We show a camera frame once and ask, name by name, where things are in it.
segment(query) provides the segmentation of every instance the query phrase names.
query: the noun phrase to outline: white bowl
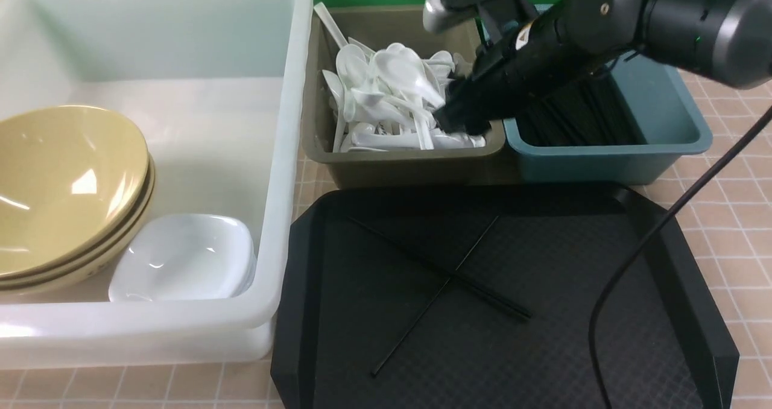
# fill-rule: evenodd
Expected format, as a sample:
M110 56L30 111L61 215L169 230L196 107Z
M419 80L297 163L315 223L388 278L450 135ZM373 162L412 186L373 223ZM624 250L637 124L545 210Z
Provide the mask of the white bowl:
M256 258L245 224L210 214L153 220L118 263L111 302L226 299L254 275Z

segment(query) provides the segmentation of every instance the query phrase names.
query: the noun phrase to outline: tiled table surface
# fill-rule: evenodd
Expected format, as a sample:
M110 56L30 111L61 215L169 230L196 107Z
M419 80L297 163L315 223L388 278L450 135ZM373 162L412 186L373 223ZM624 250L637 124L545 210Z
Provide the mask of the tiled table surface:
M639 191L670 205L772 104L772 84L737 92L684 74L715 135ZM301 153L296 214L335 185ZM735 409L772 409L772 129L679 215L708 286L741 351ZM280 409L254 363L0 371L0 409Z

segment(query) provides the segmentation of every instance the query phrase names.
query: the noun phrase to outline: robotic arm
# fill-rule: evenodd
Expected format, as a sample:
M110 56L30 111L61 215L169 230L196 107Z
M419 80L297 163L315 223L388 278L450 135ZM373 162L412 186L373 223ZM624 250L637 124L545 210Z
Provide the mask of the robotic arm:
M527 0L426 0L424 26L475 16L491 43L435 112L446 132L482 134L626 52L738 89L772 78L772 0L560 0L542 15Z

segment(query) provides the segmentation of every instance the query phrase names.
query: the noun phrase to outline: pile of spoons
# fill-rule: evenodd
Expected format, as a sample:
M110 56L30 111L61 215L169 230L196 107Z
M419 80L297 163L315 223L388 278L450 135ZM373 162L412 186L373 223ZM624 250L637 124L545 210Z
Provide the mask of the pile of spoons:
M432 115L444 106L455 71L468 66L460 55L439 51L422 59L401 43L374 51L344 38L323 3L314 10L340 47L337 73L323 71L337 113L334 153L485 146L483 137L444 133Z

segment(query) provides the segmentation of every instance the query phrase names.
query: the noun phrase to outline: label sticker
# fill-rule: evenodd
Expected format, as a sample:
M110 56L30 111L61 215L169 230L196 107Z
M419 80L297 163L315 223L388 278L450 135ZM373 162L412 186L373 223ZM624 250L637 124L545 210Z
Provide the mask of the label sticker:
M522 49L526 44L528 44L528 38L530 36L530 27L533 22L529 22L529 24L526 24L526 26L521 29L520 33L517 35L517 39L515 40L515 50L518 51L519 49Z

